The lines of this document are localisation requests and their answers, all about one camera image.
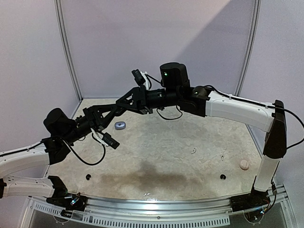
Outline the purple earbud charging case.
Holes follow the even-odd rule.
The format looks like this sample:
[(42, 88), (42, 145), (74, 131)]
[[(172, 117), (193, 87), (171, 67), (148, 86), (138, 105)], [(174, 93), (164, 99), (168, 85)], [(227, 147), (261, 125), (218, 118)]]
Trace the purple earbud charging case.
[(116, 130), (123, 130), (123, 129), (126, 128), (126, 123), (123, 122), (123, 121), (116, 122), (116, 123), (114, 124), (114, 127), (115, 127)]

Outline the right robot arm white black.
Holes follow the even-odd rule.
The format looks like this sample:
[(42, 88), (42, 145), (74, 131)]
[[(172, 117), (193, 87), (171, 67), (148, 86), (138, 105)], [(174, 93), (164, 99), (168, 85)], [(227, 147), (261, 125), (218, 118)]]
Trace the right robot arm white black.
[(255, 177), (252, 192), (246, 195), (249, 207), (256, 207), (264, 199), (278, 164), (286, 154), (286, 123), (284, 104), (273, 104), (227, 95), (210, 85), (190, 86), (184, 64), (170, 62), (160, 66), (163, 88), (149, 90), (144, 86), (146, 76), (139, 70), (132, 74), (138, 87), (116, 101), (128, 111), (146, 114), (153, 109), (179, 106), (187, 113), (201, 117), (219, 117), (256, 127), (266, 133), (263, 156)]

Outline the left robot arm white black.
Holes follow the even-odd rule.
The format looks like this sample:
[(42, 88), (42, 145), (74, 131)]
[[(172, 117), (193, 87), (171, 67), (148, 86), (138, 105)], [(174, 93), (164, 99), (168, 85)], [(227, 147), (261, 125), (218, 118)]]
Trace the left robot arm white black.
[(1, 152), (0, 196), (42, 196), (53, 198), (60, 206), (67, 206), (71, 197), (62, 180), (57, 176), (42, 179), (14, 177), (13, 173), (40, 165), (62, 162), (73, 151), (74, 142), (92, 133), (103, 147), (117, 148), (119, 143), (109, 134), (102, 139), (98, 134), (125, 108), (116, 104), (94, 105), (83, 110), (84, 115), (68, 118), (60, 108), (53, 109), (44, 120), (50, 137), (28, 147)]

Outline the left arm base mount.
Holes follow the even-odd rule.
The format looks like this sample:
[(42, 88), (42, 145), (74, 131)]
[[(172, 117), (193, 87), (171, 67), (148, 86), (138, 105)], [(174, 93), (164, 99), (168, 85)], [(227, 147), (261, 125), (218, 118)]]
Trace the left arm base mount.
[(46, 199), (46, 202), (55, 206), (65, 208), (65, 210), (85, 211), (88, 197), (69, 193), (67, 189), (55, 189), (51, 197)]

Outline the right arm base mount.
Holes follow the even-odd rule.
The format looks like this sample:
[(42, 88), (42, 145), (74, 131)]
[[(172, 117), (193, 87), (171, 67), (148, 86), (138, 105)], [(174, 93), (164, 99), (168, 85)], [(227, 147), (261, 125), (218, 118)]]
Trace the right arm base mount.
[(252, 190), (250, 193), (230, 197), (233, 212), (253, 209), (270, 203), (268, 192)]

